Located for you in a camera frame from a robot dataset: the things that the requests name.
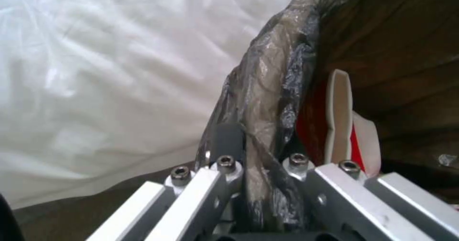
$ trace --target black object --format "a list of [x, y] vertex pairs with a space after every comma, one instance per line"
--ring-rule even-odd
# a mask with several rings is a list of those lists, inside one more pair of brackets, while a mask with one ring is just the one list
[[205, 241], [344, 241], [337, 235], [327, 232], [310, 233], [246, 233], [234, 235], [213, 235]]
[[210, 145], [210, 164], [220, 156], [232, 156], [243, 163], [245, 136], [238, 123], [220, 123], [216, 125]]
[[18, 223], [10, 206], [0, 194], [0, 241], [23, 241]]

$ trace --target white plastic sheet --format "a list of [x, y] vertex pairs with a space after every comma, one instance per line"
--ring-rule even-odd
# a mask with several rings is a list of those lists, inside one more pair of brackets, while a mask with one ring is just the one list
[[18, 208], [193, 160], [289, 1], [0, 0], [0, 192]]

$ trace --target red object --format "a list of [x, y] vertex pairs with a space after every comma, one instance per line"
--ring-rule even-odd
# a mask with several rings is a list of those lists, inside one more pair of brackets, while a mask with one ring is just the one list
[[323, 165], [328, 126], [326, 120], [327, 83], [324, 81], [307, 95], [297, 119], [297, 135], [306, 148], [309, 159]]
[[360, 153], [359, 142], [357, 141], [357, 135], [355, 134], [354, 125], [352, 125], [351, 133], [351, 160], [357, 163], [365, 172], [364, 162], [362, 161], [362, 154]]

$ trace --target crumpled plastic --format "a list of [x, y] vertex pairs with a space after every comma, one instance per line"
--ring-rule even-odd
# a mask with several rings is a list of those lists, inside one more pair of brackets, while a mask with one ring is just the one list
[[245, 193], [252, 231], [306, 226], [301, 195], [278, 156], [294, 133], [301, 100], [313, 77], [320, 17], [325, 8], [340, 2], [344, 0], [292, 0], [272, 17], [226, 78], [203, 133], [197, 169], [205, 163], [217, 124], [236, 122], [244, 130]]
[[[421, 125], [427, 130], [457, 125], [457, 113], [450, 110], [439, 112], [447, 117], [438, 117], [437, 122], [431, 120], [428, 108], [398, 110], [423, 102], [436, 91], [447, 91], [453, 93], [445, 94], [450, 102], [446, 107], [456, 111], [451, 97], [457, 89], [448, 88], [457, 88], [459, 76], [450, 66], [457, 66], [459, 53], [457, 4], [457, 0], [292, 0], [265, 25], [227, 77], [203, 133], [196, 167], [203, 165], [204, 153], [210, 150], [215, 125], [239, 123], [246, 133], [244, 191], [251, 230], [307, 228], [300, 195], [279, 163], [303, 97], [331, 70], [347, 71], [356, 112], [377, 124], [383, 156], [385, 140], [415, 134]], [[451, 42], [438, 41], [448, 37]], [[441, 77], [435, 78], [436, 71]], [[419, 78], [419, 73], [427, 74]], [[428, 102], [426, 107], [429, 104], [430, 109], [435, 106]], [[410, 113], [418, 118], [413, 120]]]

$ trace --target plastic bag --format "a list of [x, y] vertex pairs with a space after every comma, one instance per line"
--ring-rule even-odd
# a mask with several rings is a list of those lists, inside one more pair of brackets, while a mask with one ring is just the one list
[[[458, 4], [293, 0], [272, 17], [227, 77], [202, 136], [196, 167], [210, 150], [213, 128], [221, 122], [239, 123], [247, 136], [245, 192], [251, 230], [307, 227], [300, 195], [279, 163], [304, 95], [331, 70], [347, 71], [356, 112], [375, 121], [381, 132], [383, 158], [390, 138], [457, 125]], [[438, 121], [432, 122], [429, 109], [400, 113], [400, 107], [423, 102], [436, 91], [446, 91], [449, 101], [456, 95], [446, 105], [456, 104], [455, 114], [435, 107]], [[410, 112], [418, 115], [416, 120]]]
[[291, 0], [0, 0], [0, 192], [18, 208], [192, 161]]

